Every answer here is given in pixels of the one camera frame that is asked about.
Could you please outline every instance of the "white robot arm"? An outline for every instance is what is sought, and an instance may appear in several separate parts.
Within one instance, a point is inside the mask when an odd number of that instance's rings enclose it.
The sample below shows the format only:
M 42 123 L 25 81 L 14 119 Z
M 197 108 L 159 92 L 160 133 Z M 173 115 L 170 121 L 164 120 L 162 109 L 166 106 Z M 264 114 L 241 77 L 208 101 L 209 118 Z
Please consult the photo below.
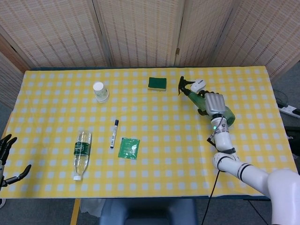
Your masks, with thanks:
M 230 173 L 253 187 L 272 202 L 273 225 L 300 224 L 300 176 L 287 169 L 267 173 L 249 163 L 241 162 L 231 143 L 226 119 L 223 117 L 225 103 L 222 95 L 205 94 L 208 115 L 218 153 L 214 155 L 213 165 L 222 172 Z

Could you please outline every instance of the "plastic water bottle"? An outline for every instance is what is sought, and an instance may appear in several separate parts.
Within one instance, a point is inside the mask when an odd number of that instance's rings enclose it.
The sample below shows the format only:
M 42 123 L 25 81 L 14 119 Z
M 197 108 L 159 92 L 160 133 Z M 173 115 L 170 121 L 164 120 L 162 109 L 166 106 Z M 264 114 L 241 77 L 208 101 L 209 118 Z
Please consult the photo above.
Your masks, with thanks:
M 77 142 L 74 147 L 74 180 L 81 180 L 83 172 L 88 165 L 91 139 L 91 132 L 85 130 L 79 131 Z

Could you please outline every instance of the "yellow checkered tablecloth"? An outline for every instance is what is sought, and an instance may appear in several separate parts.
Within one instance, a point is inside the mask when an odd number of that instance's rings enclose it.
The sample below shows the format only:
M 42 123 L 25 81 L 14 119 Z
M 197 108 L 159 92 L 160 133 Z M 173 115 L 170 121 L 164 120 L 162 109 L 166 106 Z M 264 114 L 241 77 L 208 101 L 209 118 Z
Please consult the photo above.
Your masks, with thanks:
M 296 171 L 265 67 L 141 68 L 27 71 L 7 133 L 17 136 L 6 178 L 32 164 L 22 181 L 3 188 L 5 198 L 93 198 L 208 195 L 216 178 L 216 149 L 207 141 L 208 117 L 184 95 L 180 76 L 205 79 L 222 93 L 236 116 L 232 143 L 242 161 L 268 172 Z M 166 91 L 148 90 L 148 77 L 166 77 Z M 102 81 L 109 100 L 96 101 Z M 115 148 L 110 140 L 115 119 Z M 73 150 L 79 129 L 92 132 L 90 163 L 73 180 Z M 118 158 L 121 137 L 141 140 L 137 160 Z M 215 195 L 258 195 L 221 173 Z

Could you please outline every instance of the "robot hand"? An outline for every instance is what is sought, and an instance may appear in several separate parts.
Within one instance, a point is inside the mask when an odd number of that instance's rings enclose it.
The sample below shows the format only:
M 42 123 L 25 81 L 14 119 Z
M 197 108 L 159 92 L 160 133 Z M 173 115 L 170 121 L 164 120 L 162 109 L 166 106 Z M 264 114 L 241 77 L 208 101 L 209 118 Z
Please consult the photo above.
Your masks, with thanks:
M 6 164 L 6 160 L 9 155 L 9 150 L 11 146 L 16 142 L 17 137 L 14 137 L 10 140 L 11 134 L 7 135 L 3 139 L 0 140 L 0 190 L 1 187 L 6 187 L 9 184 L 13 184 L 19 180 L 22 180 L 26 175 L 29 173 L 31 169 L 31 165 L 28 165 L 24 172 L 22 172 L 19 176 L 17 177 L 11 177 L 8 178 L 7 180 L 4 179 L 3 172 L 4 172 L 4 166 Z

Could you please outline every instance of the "gray floor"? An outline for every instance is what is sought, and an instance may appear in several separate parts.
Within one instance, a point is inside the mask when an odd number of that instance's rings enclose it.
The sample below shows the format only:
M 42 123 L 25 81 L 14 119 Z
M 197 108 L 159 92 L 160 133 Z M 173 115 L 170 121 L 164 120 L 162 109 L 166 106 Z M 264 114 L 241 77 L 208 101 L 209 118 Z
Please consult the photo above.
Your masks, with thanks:
M 273 84 L 273 88 L 288 96 L 288 104 L 300 108 L 300 63 Z M 283 100 L 279 92 L 276 97 Z M 0 105 L 0 134 L 2 134 L 11 110 Z M 300 119 L 282 115 L 285 126 L 300 126 Z M 197 200 L 197 213 L 201 221 L 207 199 Z M 253 205 L 270 224 L 271 203 L 253 201 Z M 74 199 L 10 199 L 0 210 L 2 225 L 57 225 L 69 224 Z M 79 225 L 94 225 L 97 218 L 87 213 L 80 213 Z M 247 201 L 213 199 L 205 224 L 210 225 L 263 225 L 265 224 Z

